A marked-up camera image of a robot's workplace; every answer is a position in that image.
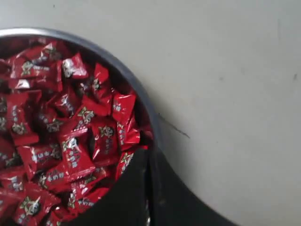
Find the pile of candy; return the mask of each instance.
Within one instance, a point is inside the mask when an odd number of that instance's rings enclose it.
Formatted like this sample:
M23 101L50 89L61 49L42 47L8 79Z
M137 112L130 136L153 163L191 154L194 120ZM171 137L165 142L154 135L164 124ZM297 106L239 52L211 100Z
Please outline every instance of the pile of candy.
M112 87L105 67L62 41L31 41L0 59L0 79L0 224L77 217L142 145L136 94Z

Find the scratch mark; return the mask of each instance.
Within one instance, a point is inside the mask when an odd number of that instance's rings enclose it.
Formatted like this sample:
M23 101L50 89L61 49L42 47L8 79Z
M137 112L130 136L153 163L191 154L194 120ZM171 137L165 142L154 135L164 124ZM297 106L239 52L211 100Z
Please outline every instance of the scratch mark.
M158 114L159 118L168 126L170 126L171 128L173 128L175 131L179 132L180 134L182 134L183 136L187 137L188 139L190 139L190 136L183 132L182 130L178 129L174 124L170 123L168 120L166 120L160 113Z
M281 20L277 19L277 37L278 41L281 42Z

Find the white table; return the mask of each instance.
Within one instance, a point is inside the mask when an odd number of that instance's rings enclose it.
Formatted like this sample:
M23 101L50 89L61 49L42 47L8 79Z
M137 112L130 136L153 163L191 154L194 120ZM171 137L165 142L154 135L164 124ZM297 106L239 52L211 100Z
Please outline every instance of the white table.
M244 226L299 226L300 8L297 0L3 0L0 28L59 29L109 50L187 134L162 123L168 160L198 197Z

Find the bowl rim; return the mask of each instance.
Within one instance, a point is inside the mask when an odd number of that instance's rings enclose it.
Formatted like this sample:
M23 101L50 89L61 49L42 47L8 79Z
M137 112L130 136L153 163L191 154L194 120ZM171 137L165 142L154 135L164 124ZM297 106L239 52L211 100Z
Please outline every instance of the bowl rim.
M48 28L39 28L39 27L15 27L15 28L0 29L0 39L24 37L24 36L44 36L44 37L61 39L64 41L77 44L101 56L101 58L103 58L106 62L108 62L113 67L115 67L135 90L140 101L144 105L147 114L149 115L150 124L154 134L154 144L155 144L154 150L155 151L163 150L163 141L161 136L158 115L154 110L153 104L151 103L150 98L146 90L140 83L140 81L135 77L133 72L128 67L126 67L120 60L118 60L110 52L94 44L93 42L81 38L77 35L70 34L68 32L63 32L63 31L48 29Z

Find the gray surface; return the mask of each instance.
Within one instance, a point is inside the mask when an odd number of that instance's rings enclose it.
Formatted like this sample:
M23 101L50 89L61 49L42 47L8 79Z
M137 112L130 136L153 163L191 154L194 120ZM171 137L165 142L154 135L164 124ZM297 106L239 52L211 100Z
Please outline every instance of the gray surface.
M68 31L139 78L188 187L246 226L299 226L301 2L2 1L0 27Z

